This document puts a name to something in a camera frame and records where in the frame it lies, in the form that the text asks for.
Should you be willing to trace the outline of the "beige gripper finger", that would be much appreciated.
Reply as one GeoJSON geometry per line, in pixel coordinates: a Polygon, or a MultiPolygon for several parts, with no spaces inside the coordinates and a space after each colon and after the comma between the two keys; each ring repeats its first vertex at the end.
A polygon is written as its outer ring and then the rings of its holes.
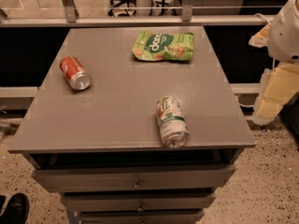
{"type": "Polygon", "coordinates": [[[269,28],[269,24],[265,25],[264,28],[250,38],[249,44],[256,48],[267,47],[269,28]]]}
{"type": "Polygon", "coordinates": [[[252,121],[258,125],[273,121],[297,92],[298,63],[279,63],[274,69],[265,69],[260,81],[259,95],[254,103],[252,121]]]}

